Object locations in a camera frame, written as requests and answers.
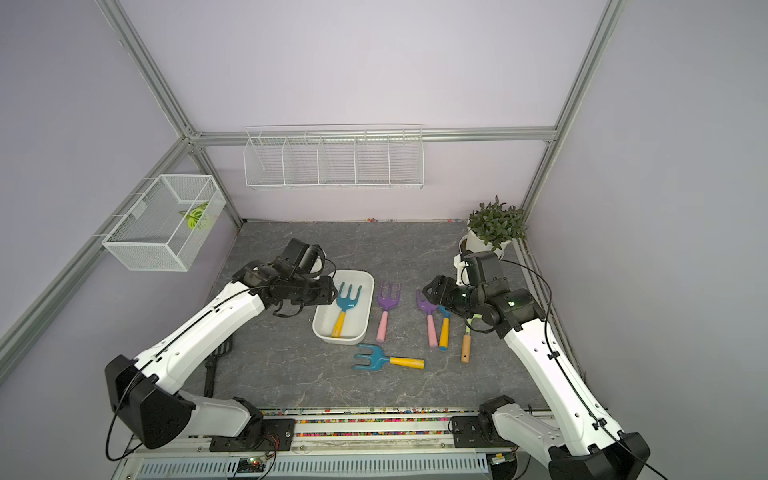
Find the white storage box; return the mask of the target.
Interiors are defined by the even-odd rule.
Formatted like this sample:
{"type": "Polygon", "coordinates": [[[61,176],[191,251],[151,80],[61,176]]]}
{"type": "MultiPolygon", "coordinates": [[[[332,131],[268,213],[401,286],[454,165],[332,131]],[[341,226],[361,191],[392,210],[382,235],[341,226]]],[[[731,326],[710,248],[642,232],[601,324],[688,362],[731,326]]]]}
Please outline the white storage box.
{"type": "Polygon", "coordinates": [[[313,332],[326,343],[356,345],[367,332],[374,278],[362,270],[339,270],[334,286],[338,297],[330,305],[316,309],[313,332]]]}

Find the teal rake yellow handle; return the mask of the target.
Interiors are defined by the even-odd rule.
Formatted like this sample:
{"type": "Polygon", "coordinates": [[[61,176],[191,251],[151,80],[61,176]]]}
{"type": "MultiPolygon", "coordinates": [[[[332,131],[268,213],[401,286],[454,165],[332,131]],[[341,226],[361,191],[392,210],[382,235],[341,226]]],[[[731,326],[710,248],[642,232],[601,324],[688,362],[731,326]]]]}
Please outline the teal rake yellow handle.
{"type": "Polygon", "coordinates": [[[439,306],[438,311],[442,315],[442,325],[441,325],[438,348],[441,351],[446,351],[449,346],[451,313],[444,306],[439,306]]]}
{"type": "Polygon", "coordinates": [[[338,318],[334,324],[334,327],[331,333],[332,338],[341,337],[343,326],[345,323],[346,313],[357,305],[360,299],[361,293],[362,293],[361,285],[358,285],[357,288],[354,288],[353,285],[349,285],[349,287],[346,287],[345,282],[341,284],[341,288],[339,289],[339,294],[336,299],[336,303],[340,308],[340,313],[338,315],[338,318]]]}

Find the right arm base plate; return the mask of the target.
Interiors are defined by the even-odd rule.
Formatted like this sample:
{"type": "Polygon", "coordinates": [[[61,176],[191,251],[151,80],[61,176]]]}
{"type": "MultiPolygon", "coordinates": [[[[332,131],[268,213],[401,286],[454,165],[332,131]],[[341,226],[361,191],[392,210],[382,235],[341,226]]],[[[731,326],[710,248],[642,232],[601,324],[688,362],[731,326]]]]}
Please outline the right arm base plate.
{"type": "Polygon", "coordinates": [[[485,414],[453,416],[448,421],[455,448],[515,448],[516,444],[500,437],[485,414]]]}

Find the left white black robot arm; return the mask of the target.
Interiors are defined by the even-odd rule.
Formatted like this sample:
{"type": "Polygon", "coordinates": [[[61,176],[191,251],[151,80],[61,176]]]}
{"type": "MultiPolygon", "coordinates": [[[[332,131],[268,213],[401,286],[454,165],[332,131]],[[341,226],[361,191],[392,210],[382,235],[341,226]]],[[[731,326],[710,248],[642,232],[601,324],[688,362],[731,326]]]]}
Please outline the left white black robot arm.
{"type": "Polygon", "coordinates": [[[317,244],[293,238],[270,262],[252,261],[200,311],[165,339],[105,368],[114,419],[154,450],[178,438],[208,437],[213,452],[259,449],[267,439],[263,413],[242,398],[184,392],[193,371],[241,326],[268,309],[329,305],[338,291],[317,244]]]}

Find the green leaf in basket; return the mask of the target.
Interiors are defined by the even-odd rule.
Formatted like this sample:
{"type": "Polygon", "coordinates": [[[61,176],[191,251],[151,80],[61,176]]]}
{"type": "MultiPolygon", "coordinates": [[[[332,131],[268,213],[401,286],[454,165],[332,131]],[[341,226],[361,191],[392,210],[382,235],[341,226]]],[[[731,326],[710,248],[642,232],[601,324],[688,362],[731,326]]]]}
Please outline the green leaf in basket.
{"type": "Polygon", "coordinates": [[[207,230],[211,227],[211,221],[206,216],[208,205],[209,202],[206,201],[191,210],[179,211],[190,230],[207,230]]]}

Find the aluminium frame rails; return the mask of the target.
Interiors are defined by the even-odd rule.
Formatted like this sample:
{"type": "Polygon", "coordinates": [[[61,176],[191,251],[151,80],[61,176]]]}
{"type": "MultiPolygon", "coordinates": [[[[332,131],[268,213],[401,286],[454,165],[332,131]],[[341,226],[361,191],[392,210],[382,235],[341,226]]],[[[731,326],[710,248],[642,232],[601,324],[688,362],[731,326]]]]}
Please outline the aluminium frame rails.
{"type": "Polygon", "coordinates": [[[99,6],[110,28],[138,68],[178,137],[146,178],[126,197],[115,216],[99,227],[63,265],[22,318],[2,332],[16,350],[6,368],[1,348],[1,479],[107,479],[113,462],[96,452],[112,418],[103,366],[114,354],[159,340],[206,303],[210,284],[225,263],[224,237],[234,239],[244,220],[214,235],[202,267],[190,273],[128,273],[107,259],[101,234],[127,211],[158,174],[191,156],[203,173],[215,173],[195,129],[148,48],[118,1],[99,6]]]}

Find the white mesh wall basket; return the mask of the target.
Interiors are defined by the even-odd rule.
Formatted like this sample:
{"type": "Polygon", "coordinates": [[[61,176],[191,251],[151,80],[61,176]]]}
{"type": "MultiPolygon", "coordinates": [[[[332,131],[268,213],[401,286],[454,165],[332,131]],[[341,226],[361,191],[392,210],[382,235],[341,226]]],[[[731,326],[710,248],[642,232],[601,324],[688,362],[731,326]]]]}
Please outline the white mesh wall basket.
{"type": "Polygon", "coordinates": [[[106,234],[102,245],[130,271],[186,272],[225,206],[210,175],[160,175],[106,234]],[[206,201],[211,227],[190,230],[179,211],[206,201]]]}

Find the large potted plant white pot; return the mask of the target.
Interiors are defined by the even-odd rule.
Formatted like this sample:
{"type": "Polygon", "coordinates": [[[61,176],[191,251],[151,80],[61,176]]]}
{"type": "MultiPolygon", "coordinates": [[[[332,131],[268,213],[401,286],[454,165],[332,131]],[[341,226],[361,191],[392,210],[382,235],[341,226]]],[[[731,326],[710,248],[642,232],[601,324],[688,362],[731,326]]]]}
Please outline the large potted plant white pot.
{"type": "Polygon", "coordinates": [[[526,211],[508,205],[495,196],[488,203],[480,203],[467,221],[467,234],[459,242],[459,252],[493,252],[504,258],[507,246],[514,239],[525,239],[526,211]]]}

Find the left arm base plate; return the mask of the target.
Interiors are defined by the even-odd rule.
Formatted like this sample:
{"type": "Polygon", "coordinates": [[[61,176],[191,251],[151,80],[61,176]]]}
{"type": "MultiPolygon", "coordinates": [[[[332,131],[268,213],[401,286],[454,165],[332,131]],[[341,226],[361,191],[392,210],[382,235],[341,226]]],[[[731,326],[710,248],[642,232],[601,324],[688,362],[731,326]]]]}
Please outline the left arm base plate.
{"type": "Polygon", "coordinates": [[[296,421],[292,418],[251,420],[237,437],[214,436],[209,451],[212,453],[288,451],[294,439],[296,421]]]}

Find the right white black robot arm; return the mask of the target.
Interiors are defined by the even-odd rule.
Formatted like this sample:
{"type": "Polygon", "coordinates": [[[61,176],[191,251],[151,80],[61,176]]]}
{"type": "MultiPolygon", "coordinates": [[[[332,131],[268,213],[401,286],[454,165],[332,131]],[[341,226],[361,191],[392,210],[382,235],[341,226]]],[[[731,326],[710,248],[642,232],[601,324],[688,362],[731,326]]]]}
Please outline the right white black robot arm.
{"type": "Polygon", "coordinates": [[[599,404],[564,354],[545,310],[528,290],[511,289],[503,262],[492,252],[466,252],[456,277],[438,275],[422,290],[429,302],[486,323],[526,367],[557,422],[551,426],[500,396],[482,406],[492,432],[521,447],[553,479],[638,478],[650,457],[647,442],[599,404]]]}

